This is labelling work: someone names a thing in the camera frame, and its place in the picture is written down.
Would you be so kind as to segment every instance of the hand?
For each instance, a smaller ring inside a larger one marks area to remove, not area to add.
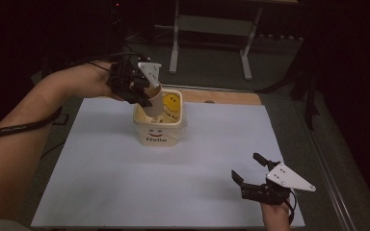
[[[260,203],[262,217],[268,231],[290,230],[289,208],[285,203],[281,205],[268,205]]]

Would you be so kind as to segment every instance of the smiley face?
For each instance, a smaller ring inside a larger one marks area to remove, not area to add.
[[[148,134],[152,137],[162,137],[162,130],[149,129]]]
[[[163,99],[163,103],[167,108],[174,113],[178,113],[180,110],[179,97],[174,93],[166,94]]]

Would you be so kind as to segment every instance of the white paper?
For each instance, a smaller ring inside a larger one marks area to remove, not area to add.
[[[142,146],[134,106],[85,99],[32,222],[35,227],[240,228],[263,226],[259,203],[241,197],[265,183],[260,153],[281,161],[264,106],[186,103],[174,147]],[[296,208],[293,226],[304,226]]]

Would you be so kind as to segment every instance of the floor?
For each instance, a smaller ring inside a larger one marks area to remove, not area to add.
[[[242,39],[181,34],[178,69],[172,75],[169,74],[172,30],[164,28],[157,33],[154,42],[134,34],[127,38],[127,45],[149,56],[152,62],[162,64],[163,86],[182,88],[254,92],[282,79],[301,45],[300,40],[289,38],[256,38],[249,54],[253,79],[248,82],[239,58]],[[317,192],[298,193],[306,227],[297,230],[370,230],[370,192],[324,104],[322,93],[316,95],[318,115],[313,117],[311,131],[304,123],[305,99],[292,101],[289,96],[292,87],[288,85],[259,96],[268,110],[285,163],[316,182]],[[18,220],[24,225],[30,225],[39,206],[80,103],[81,99],[67,101],[64,114],[69,115],[68,123],[53,127],[20,211]]]

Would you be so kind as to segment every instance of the black wire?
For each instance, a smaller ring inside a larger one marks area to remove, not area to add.
[[[131,48],[131,46],[129,46],[127,43],[124,42],[122,45],[126,46],[128,48],[128,50],[130,50],[130,52],[133,51],[133,49]]]
[[[293,191],[292,190],[290,190],[290,192],[291,192],[291,194],[293,195],[293,197],[294,197],[294,207],[293,207],[293,209],[294,210],[296,210],[296,206],[297,206],[297,197],[296,197],[296,195],[293,193]]]
[[[104,67],[103,67],[103,66],[101,66],[101,65],[97,65],[97,64],[92,63],[92,62],[88,62],[87,64],[95,65],[95,66],[97,66],[98,68],[103,69],[103,70],[105,70],[105,71],[109,72],[110,74],[112,74],[112,73],[113,73],[112,71],[110,71],[110,70],[109,70],[109,69],[107,69],[107,68],[104,68]]]
[[[52,148],[50,148],[49,150],[47,150],[43,154],[41,154],[40,159],[43,159],[43,157],[45,157],[47,154],[49,154],[50,152],[52,152],[53,150],[55,150],[56,148],[62,146],[65,143],[66,143],[65,141],[62,141],[62,142],[54,145]]]
[[[293,221],[293,219],[294,219],[294,209],[293,209],[293,207],[291,207],[291,204],[290,204],[290,202],[288,202],[288,200],[287,199],[284,199],[284,203],[288,206],[288,208],[290,209],[290,211],[291,211],[291,214],[290,214],[290,216],[288,217],[288,221],[290,222],[290,224],[291,224],[291,222]]]
[[[62,107],[60,107],[51,116],[44,118],[38,122],[24,123],[24,124],[0,128],[0,137],[5,137],[5,136],[12,135],[12,134],[28,132],[28,131],[39,129],[41,127],[46,126],[49,123],[53,123],[59,117],[61,113],[62,113]]]
[[[80,65],[80,64],[86,64],[86,63],[93,62],[93,61],[108,61],[109,59],[122,58],[124,56],[129,56],[129,57],[138,56],[140,59],[142,59],[144,61],[146,60],[146,57],[142,53],[132,52],[132,51],[125,51],[125,52],[108,54],[108,55],[104,55],[104,56],[90,57],[90,58],[87,58],[85,60],[81,60],[81,61],[72,63],[72,64],[69,65],[69,67],[77,66],[77,65]]]

